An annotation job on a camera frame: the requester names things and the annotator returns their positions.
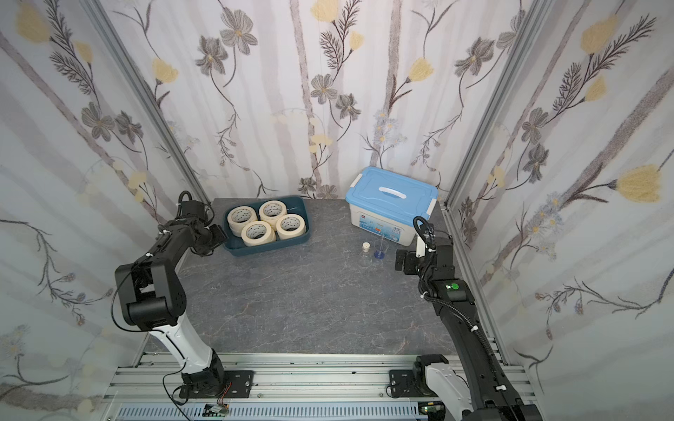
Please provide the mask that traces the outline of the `cream masking tape roll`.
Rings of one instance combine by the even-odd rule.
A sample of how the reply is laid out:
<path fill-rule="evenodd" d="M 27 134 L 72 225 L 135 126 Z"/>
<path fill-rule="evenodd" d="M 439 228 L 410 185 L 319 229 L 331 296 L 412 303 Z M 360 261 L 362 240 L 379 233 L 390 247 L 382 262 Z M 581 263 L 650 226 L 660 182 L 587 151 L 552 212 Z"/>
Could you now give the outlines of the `cream masking tape roll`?
<path fill-rule="evenodd" d="M 260 206 L 258 214 L 261 221 L 276 228 L 277 222 L 287 214 L 287 206 L 278 200 L 267 201 Z"/>
<path fill-rule="evenodd" d="M 245 225 L 240 234 L 246 247 L 258 247 L 275 242 L 276 232 L 266 221 L 256 220 Z"/>
<path fill-rule="evenodd" d="M 226 222 L 235 237 L 241 237 L 245 226 L 258 221 L 256 210 L 250 206 L 235 207 L 226 215 Z"/>
<path fill-rule="evenodd" d="M 277 221 L 276 230 L 280 240 L 296 239 L 306 233 L 306 222 L 298 214 L 286 214 Z"/>

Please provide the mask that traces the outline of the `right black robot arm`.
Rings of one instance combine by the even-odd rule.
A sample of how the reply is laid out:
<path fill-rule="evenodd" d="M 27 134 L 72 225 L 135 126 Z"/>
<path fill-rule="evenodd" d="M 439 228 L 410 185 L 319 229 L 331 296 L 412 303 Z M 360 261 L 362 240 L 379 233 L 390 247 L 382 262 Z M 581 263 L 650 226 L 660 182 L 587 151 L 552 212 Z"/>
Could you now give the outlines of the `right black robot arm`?
<path fill-rule="evenodd" d="M 436 397 L 445 420 L 541 420 L 533 403 L 525 403 L 498 362 L 479 320 L 467 282 L 455 276 L 453 243 L 435 238 L 427 219 L 412 220 L 423 255 L 398 250 L 395 269 L 419 278 L 419 297 L 433 306 L 449 332 L 463 368 L 459 377 L 440 354 L 416 358 L 410 391 Z"/>

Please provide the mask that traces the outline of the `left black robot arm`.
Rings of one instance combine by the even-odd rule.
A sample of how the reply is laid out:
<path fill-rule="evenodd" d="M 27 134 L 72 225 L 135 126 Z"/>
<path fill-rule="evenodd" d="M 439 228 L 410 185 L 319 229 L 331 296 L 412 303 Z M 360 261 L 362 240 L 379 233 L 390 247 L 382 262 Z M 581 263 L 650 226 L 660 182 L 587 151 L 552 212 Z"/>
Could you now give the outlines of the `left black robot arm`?
<path fill-rule="evenodd" d="M 130 332 L 150 333 L 177 360 L 183 385 L 180 398 L 209 398 L 226 389 L 226 375 L 216 352 L 200 338 L 187 316 L 187 295 L 177 264 L 190 251 L 208 257 L 226 240 L 213 222 L 208 203 L 189 191 L 177 199 L 177 215 L 158 226 L 156 243 L 135 262 L 115 271 L 116 298 Z"/>

